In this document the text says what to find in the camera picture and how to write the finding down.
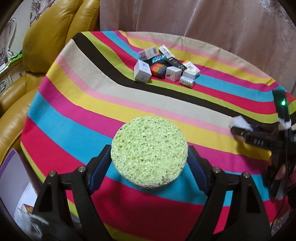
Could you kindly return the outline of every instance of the bolt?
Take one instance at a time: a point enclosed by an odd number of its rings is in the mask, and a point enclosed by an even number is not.
[[[219,172],[221,172],[221,168],[219,168],[219,167],[213,167],[213,172],[214,173],[219,173]]]
[[[243,172],[242,175],[243,175],[245,178],[249,178],[249,177],[251,176],[251,174],[248,173],[248,172]]]
[[[86,167],[85,166],[78,167],[78,171],[79,172],[84,172],[85,170],[86,170]]]
[[[50,177],[53,177],[54,175],[56,175],[56,171],[50,171],[48,174]]]

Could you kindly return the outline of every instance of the striped tablecloth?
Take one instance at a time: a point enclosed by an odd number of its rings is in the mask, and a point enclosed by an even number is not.
[[[181,61],[201,69],[192,89],[167,79],[134,81],[137,52],[165,44]],[[237,142],[228,125],[243,115],[250,123],[275,123],[273,89],[278,83],[245,60],[213,45],[168,34],[84,32],[59,54],[32,102],[21,138],[22,149],[39,178],[48,172],[72,172],[111,144],[117,130],[140,116],[160,116],[177,125],[212,166],[230,173],[248,171],[259,189],[271,222],[281,202],[270,200],[263,186],[270,153]],[[287,93],[291,113],[295,99]],[[296,114],[292,114],[295,123]],[[70,209],[77,214],[71,192]],[[188,165],[172,183],[141,189],[121,177],[111,164],[93,202],[117,240],[184,240],[206,196]],[[227,192],[215,232],[225,225]],[[289,208],[287,202],[283,212]]]

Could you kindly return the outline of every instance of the round sponge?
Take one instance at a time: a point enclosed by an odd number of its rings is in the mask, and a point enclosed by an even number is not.
[[[160,117],[133,119],[116,133],[111,158],[116,170],[143,188],[163,186],[184,168],[188,145],[181,130]]]

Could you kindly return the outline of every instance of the yellow leather chair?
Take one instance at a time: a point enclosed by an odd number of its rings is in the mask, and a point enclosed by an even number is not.
[[[0,165],[12,148],[22,153],[20,135],[37,87],[66,43],[98,26],[99,3],[59,0],[28,30],[22,46],[26,74],[0,95]]]

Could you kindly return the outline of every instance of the chair backrest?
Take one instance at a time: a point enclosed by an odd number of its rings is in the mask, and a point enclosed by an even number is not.
[[[94,30],[99,0],[59,0],[29,28],[22,47],[25,71],[46,73],[76,33]]]

